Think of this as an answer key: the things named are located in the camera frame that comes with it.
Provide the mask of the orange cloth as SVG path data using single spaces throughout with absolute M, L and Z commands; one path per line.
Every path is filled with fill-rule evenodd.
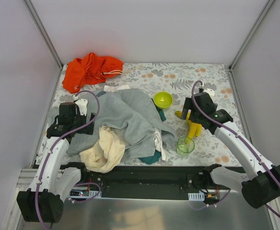
M 98 56 L 91 52 L 84 58 L 75 58 L 67 64 L 62 81 L 63 88 L 69 93 L 79 92 L 85 85 L 105 83 L 123 71 L 124 63 L 111 56 Z

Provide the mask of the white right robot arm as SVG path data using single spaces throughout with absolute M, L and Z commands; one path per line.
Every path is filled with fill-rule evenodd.
M 200 124 L 221 140 L 236 157 L 244 173 L 232 171 L 220 164 L 204 168 L 207 184 L 223 185 L 241 192 L 246 202 L 259 208 L 280 196 L 280 165 L 275 166 L 245 139 L 233 118 L 217 109 L 210 95 L 200 92 L 185 99 L 182 119 Z

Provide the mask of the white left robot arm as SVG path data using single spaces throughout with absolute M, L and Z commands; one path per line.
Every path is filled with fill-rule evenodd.
M 17 204 L 26 222 L 54 224 L 60 221 L 64 201 L 81 180 L 81 169 L 69 167 L 58 176 L 63 155 L 76 134 L 92 135 L 95 113 L 88 114 L 88 100 L 61 103 L 58 115 L 46 131 L 45 152 L 33 181 L 17 195 Z

